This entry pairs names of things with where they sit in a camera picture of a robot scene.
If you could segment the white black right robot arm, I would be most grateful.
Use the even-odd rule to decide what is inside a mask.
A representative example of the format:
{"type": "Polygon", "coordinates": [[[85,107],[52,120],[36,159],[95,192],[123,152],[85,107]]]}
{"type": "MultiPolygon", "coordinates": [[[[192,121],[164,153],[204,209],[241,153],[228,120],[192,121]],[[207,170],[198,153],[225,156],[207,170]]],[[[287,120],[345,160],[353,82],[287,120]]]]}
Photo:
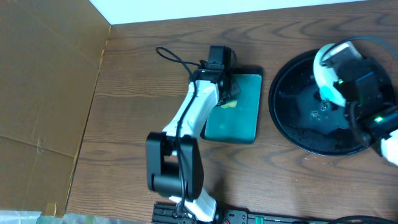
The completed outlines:
{"type": "Polygon", "coordinates": [[[354,137],[397,164],[397,102],[383,66],[350,41],[324,45],[313,61],[320,96],[345,109],[354,137]]]}

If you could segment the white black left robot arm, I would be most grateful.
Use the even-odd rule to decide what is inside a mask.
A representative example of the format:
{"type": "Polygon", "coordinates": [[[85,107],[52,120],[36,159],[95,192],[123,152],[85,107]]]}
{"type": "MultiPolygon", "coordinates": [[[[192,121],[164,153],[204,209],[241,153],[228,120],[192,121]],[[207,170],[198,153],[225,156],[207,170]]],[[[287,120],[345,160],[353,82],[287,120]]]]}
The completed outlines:
{"type": "Polygon", "coordinates": [[[211,110],[228,103],[240,89],[231,71],[235,52],[210,46],[208,60],[188,71],[186,97],[174,118],[146,139],[147,186],[176,203],[173,218],[193,223],[221,223],[217,201],[203,188],[204,171],[198,138],[211,110]]]}

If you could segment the mint green plate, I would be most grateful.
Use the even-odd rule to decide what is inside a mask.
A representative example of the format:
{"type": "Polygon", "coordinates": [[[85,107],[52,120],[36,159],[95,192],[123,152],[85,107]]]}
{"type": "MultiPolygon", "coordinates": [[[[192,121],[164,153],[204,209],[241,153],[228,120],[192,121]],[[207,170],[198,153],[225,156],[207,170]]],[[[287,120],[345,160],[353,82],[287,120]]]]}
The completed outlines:
{"type": "Polygon", "coordinates": [[[322,100],[329,101],[338,106],[345,107],[346,99],[343,95],[333,86],[335,82],[339,80],[335,71],[332,68],[321,65],[322,55],[331,47],[333,44],[324,45],[316,54],[313,61],[313,74],[315,82],[318,86],[320,97],[322,100]]]}

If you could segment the green yellow sponge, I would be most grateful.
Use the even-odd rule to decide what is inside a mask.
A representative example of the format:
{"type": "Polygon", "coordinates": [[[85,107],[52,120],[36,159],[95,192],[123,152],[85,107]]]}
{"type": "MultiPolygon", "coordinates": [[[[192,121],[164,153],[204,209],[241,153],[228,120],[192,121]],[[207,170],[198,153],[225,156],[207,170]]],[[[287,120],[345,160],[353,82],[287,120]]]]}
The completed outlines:
{"type": "Polygon", "coordinates": [[[226,102],[225,104],[221,105],[220,107],[223,109],[235,108],[237,106],[237,103],[238,103],[237,100],[232,100],[232,101],[226,102]]]}

